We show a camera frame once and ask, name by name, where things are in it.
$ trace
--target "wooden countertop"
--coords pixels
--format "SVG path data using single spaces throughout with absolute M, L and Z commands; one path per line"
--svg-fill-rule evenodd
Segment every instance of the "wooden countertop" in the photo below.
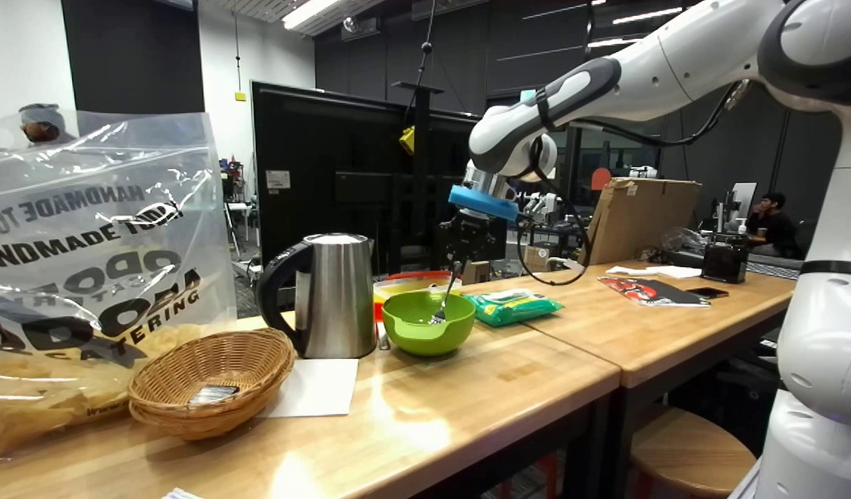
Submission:
M 208 444 L 121 415 L 17 449 L 0 497 L 407 497 L 613 389 L 620 370 L 571 345 L 477 324 L 455 358 L 364 358 L 349 415 L 265 418 Z
M 791 279 L 766 275 L 747 275 L 747 282 L 661 278 L 678 289 L 725 289 L 729 297 L 714 300 L 711 307 L 647 307 L 599 282 L 607 270 L 592 267 L 575 285 L 542 285 L 535 279 L 516 285 L 564 302 L 557 317 L 529 322 L 529 327 L 615 363 L 626 389 L 771 320 L 787 307 L 794 293 Z

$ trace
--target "green bowl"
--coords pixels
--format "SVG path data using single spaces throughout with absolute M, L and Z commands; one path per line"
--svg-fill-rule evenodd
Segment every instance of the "green bowl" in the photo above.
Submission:
M 474 331 L 474 304 L 457 293 L 446 297 L 446 322 L 431 324 L 445 293 L 412 291 L 387 302 L 387 331 L 392 345 L 414 356 L 450 356 Z

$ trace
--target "person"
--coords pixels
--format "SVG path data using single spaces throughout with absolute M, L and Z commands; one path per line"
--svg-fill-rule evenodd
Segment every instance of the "person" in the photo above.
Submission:
M 51 102 L 30 102 L 21 108 L 21 131 L 28 135 L 30 144 L 68 144 L 73 135 L 68 133 L 65 117 L 60 106 Z
M 751 217 L 748 217 L 748 243 L 754 253 L 764 254 L 783 254 L 783 259 L 805 259 L 801 243 L 797 241 L 797 225 L 783 210 L 787 196 L 783 192 L 766 195 Z

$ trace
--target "plastic bag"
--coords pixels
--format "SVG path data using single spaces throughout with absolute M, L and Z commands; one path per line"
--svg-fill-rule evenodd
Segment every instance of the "plastic bag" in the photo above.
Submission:
M 0 454 L 121 414 L 148 339 L 236 320 L 205 114 L 79 123 L 0 146 Z
M 514 289 L 514 291 L 500 291 L 500 293 L 486 293 L 486 297 L 468 297 L 474 302 L 474 313 L 482 324 L 492 327 L 509 327 L 520 322 L 534 322 L 542 317 L 552 317 L 561 311 L 561 302 L 550 297 L 539 297 L 527 289 Z

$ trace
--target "kettle handle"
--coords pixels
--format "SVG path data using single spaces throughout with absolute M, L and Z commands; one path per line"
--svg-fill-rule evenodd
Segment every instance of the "kettle handle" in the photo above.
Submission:
M 294 278 L 301 270 L 312 270 L 313 261 L 313 243 L 301 241 L 280 253 L 272 264 L 266 264 L 258 285 L 258 300 L 262 300 L 262 313 L 265 322 L 274 331 L 283 333 L 298 333 L 288 327 L 288 322 L 280 313 L 280 289 Z

